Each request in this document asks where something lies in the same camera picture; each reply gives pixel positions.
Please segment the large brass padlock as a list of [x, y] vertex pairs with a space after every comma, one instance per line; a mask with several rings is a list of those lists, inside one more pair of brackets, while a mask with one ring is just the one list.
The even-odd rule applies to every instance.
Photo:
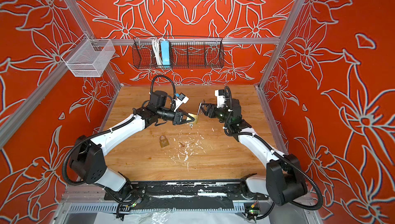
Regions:
[[205, 103], [205, 100], [203, 99], [201, 102], [200, 102], [200, 104], [199, 104], [199, 108], [198, 108], [198, 110], [197, 110], [197, 112], [195, 113], [195, 119], [196, 119], [196, 122], [195, 122], [195, 124], [198, 122], [198, 120], [199, 120], [199, 111], [200, 111], [200, 105], [201, 105], [201, 103]]

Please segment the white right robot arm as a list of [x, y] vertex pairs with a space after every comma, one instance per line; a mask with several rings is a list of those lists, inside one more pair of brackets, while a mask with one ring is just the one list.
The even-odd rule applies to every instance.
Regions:
[[[248, 148], [265, 167], [265, 177], [252, 175], [246, 178], [247, 189], [252, 193], [267, 195], [278, 206], [290, 203], [304, 210], [319, 210], [324, 204], [322, 192], [301, 169], [298, 158], [279, 151], [257, 134], [243, 118], [240, 102], [232, 97], [228, 86], [216, 90], [215, 97], [215, 104], [202, 101], [198, 113], [218, 119], [223, 124], [224, 133]], [[317, 195], [314, 205], [297, 202], [298, 198], [307, 194], [308, 184]]]

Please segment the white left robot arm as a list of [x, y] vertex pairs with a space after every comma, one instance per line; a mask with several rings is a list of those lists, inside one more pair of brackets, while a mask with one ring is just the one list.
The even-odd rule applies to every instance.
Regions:
[[62, 177], [70, 186], [93, 184], [103, 188], [108, 194], [127, 194], [134, 190], [130, 180], [119, 172], [107, 167], [105, 157], [111, 150], [129, 137], [150, 127], [167, 122], [183, 125], [194, 122], [195, 118], [180, 109], [189, 98], [177, 93], [172, 84], [172, 95], [154, 90], [150, 86], [149, 99], [142, 106], [133, 109], [125, 120], [117, 125], [91, 136], [81, 136], [66, 154], [62, 164]]

